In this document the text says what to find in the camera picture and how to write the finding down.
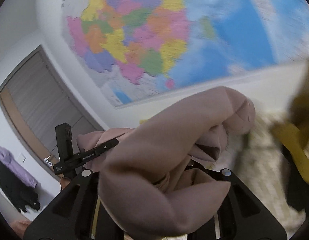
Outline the person's left hand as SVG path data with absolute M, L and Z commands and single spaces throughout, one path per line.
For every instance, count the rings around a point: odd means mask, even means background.
M 68 178 L 65 178 L 65 177 L 61 178 L 60 179 L 60 187 L 61 187 L 60 191 L 62 191 L 64 188 L 66 188 L 66 186 L 68 186 L 70 184 L 70 182 L 71 181 Z

